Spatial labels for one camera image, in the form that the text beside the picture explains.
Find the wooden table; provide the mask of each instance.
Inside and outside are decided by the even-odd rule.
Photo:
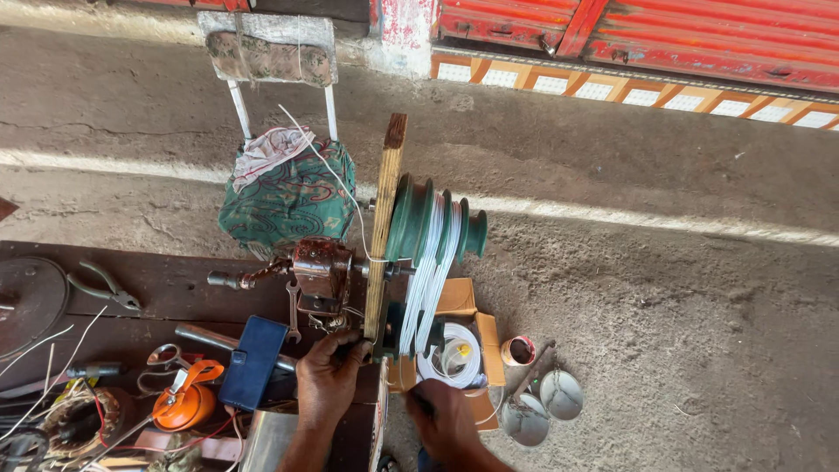
[[[285,289],[292,275],[278,275],[260,280],[250,291],[234,291],[223,286],[209,286],[207,273],[223,270],[231,274],[254,272],[265,263],[251,260],[221,260],[146,254],[110,249],[94,249],[63,244],[34,244],[0,241],[0,260],[22,256],[37,256],[52,260],[65,272],[76,272],[88,285],[104,288],[104,281],[79,266],[89,260],[108,270],[128,293],[140,300],[143,310],[135,312],[109,302],[107,310],[93,324],[75,361],[92,362],[121,360],[131,370],[119,377],[103,378],[99,385],[117,386],[136,394],[137,375],[146,368],[145,361],[158,346],[178,344],[185,353],[205,354],[227,365],[230,353],[206,344],[175,335],[178,322],[194,323],[218,333],[238,338],[251,315],[289,323],[289,294]],[[350,305],[364,307],[363,280],[354,274]],[[105,301],[70,288],[66,314],[50,330],[58,333],[71,324],[72,330],[55,342],[54,369],[59,369],[72,354],[84,328],[106,304]],[[300,358],[326,334],[309,328],[300,317],[300,344],[283,344],[282,354]],[[17,385],[43,380],[49,359],[49,346],[42,346],[27,354],[0,378],[0,391]],[[363,366],[358,373],[356,395],[332,439],[329,469],[368,470],[373,420],[379,389],[379,365]],[[272,389],[290,391],[292,389]]]

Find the person's hand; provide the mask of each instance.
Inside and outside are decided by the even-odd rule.
[[[343,363],[334,354],[338,346],[357,343],[361,337],[357,330],[329,334],[297,363],[299,430],[335,430],[352,403],[358,368],[372,345],[366,340],[356,344]]]
[[[429,415],[423,402],[434,407]],[[416,423],[428,454],[443,464],[485,451],[477,436],[475,418],[462,391],[436,379],[423,380],[405,395],[408,414]]]

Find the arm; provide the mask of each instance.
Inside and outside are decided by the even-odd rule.
[[[481,444],[469,401],[439,380],[423,380],[405,396],[408,414],[432,459],[459,472],[513,472]]]
[[[335,358],[338,346],[357,343],[358,331],[339,331],[315,344],[297,363],[300,418],[278,472],[320,472],[335,428],[356,392],[356,377],[372,345],[362,341],[350,349],[343,364]]]

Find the corrugated metal shutter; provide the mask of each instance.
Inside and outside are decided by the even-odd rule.
[[[582,57],[839,90],[839,2],[612,0]]]
[[[839,92],[836,0],[441,1],[441,36]]]
[[[559,44],[579,4],[579,0],[441,0],[438,29],[440,37],[541,49],[540,39],[551,46]]]

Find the green pulley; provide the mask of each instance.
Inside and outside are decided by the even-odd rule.
[[[443,256],[446,254],[446,246],[451,237],[451,192],[449,189],[443,191],[443,229],[440,232],[440,244],[437,245],[437,265],[443,263]]]
[[[461,238],[457,242],[457,264],[463,264],[463,255],[469,251],[483,257],[487,248],[487,212],[481,210],[477,216],[469,217],[469,201],[461,200]]]
[[[425,252],[425,240],[434,206],[434,182],[414,183],[414,177],[403,174],[396,187],[393,217],[390,220],[388,246],[384,258],[391,262],[411,259],[418,264]]]

